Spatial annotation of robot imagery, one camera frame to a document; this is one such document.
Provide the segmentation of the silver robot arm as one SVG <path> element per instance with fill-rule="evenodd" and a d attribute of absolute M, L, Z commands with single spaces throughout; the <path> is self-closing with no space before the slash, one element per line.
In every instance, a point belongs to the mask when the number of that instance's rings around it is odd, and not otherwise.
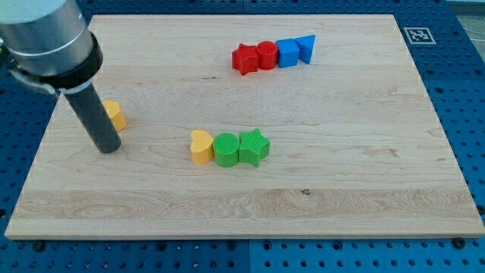
<path fill-rule="evenodd" d="M 74 0 L 1 0 L 1 39 L 12 76 L 38 93 L 77 93 L 103 62 Z"/>

